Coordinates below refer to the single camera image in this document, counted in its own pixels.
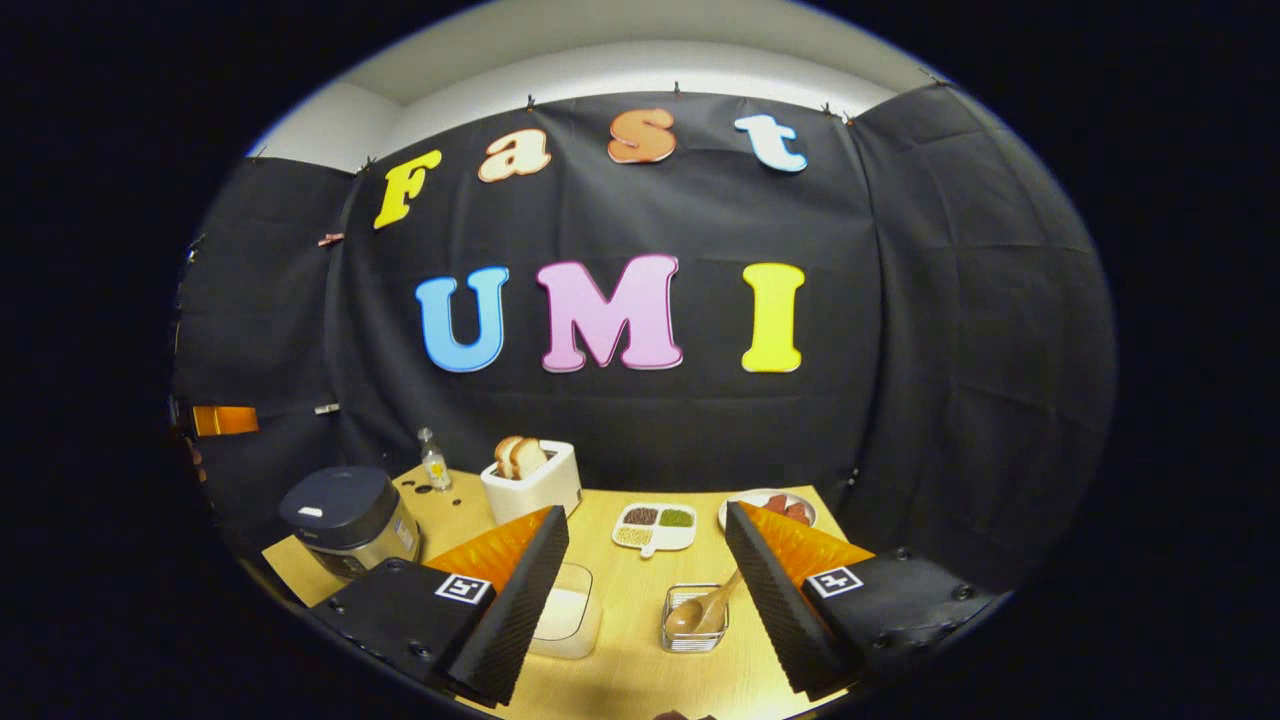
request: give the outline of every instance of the white toaster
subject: white toaster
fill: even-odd
[[[568,516],[582,500],[573,446],[549,439],[538,441],[538,446],[547,454],[547,462],[530,478],[508,480],[497,474],[497,462],[480,473],[489,509],[499,525],[548,505],[563,505]]]

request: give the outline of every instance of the glass bottle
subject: glass bottle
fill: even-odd
[[[453,478],[449,477],[449,466],[444,462],[444,452],[440,450],[440,443],[435,442],[435,434],[431,433],[431,428],[417,430],[417,439],[421,445],[422,468],[426,469],[426,477],[431,480],[431,487],[440,492],[448,491],[453,487]]]

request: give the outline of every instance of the meat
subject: meat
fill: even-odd
[[[769,501],[764,503],[764,509],[769,510],[769,511],[773,511],[773,512],[778,512],[780,515],[781,514],[786,514],[787,496],[785,496],[785,495],[776,495],[776,496],[771,497]]]
[[[804,505],[800,505],[799,502],[792,502],[791,505],[788,505],[786,511],[782,514],[786,515],[787,518],[791,518],[792,520],[804,523],[805,525],[809,524],[809,516],[804,514]]]

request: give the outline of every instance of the black cloth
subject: black cloth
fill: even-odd
[[[617,164],[609,124],[637,108],[672,113],[676,150]],[[804,172],[767,168],[733,129],[760,113],[795,128]],[[547,133],[550,164],[481,182],[485,147],[525,128]],[[442,161],[410,214],[375,231],[381,178],[431,150]],[[582,97],[453,128],[355,181],[246,160],[205,232],[183,287],[178,384],[196,404],[265,415],[257,436],[206,443],[228,527],[268,527],[288,487],[325,464],[408,469],[426,425],[471,471],[502,437],[525,434],[573,443],[585,487],[813,484],[852,542],[908,544],[1002,592],[1066,528],[1110,421],[1115,332],[1093,243],[1027,146],[948,86],[851,124],[718,95]],[[326,232],[346,240],[316,249]],[[538,270],[580,261],[609,297],[643,254],[678,259],[669,297],[684,363],[623,366],[623,331],[608,366],[579,338],[585,368],[544,370]],[[792,373],[741,366],[753,263],[805,273]],[[502,352],[474,373],[438,368],[415,288],[458,282],[453,333],[468,343],[479,320],[466,278],[493,265],[509,270]],[[342,410],[311,415],[325,402]]]

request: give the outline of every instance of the yellow letter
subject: yellow letter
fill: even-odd
[[[742,354],[742,369],[750,373],[790,373],[800,366],[795,337],[796,288],[804,270],[782,263],[756,263],[742,270],[742,279],[755,291],[755,323],[751,348]]]
[[[499,137],[485,154],[489,159],[480,164],[480,179],[484,182],[498,182],[515,174],[531,176],[552,161],[547,154],[547,133],[534,128]]]
[[[403,165],[396,165],[387,173],[387,195],[383,196],[383,211],[374,218],[375,231],[396,220],[403,220],[408,215],[408,205],[404,201],[417,197],[422,183],[426,182],[426,170],[434,170],[439,164],[440,151],[433,150]]]

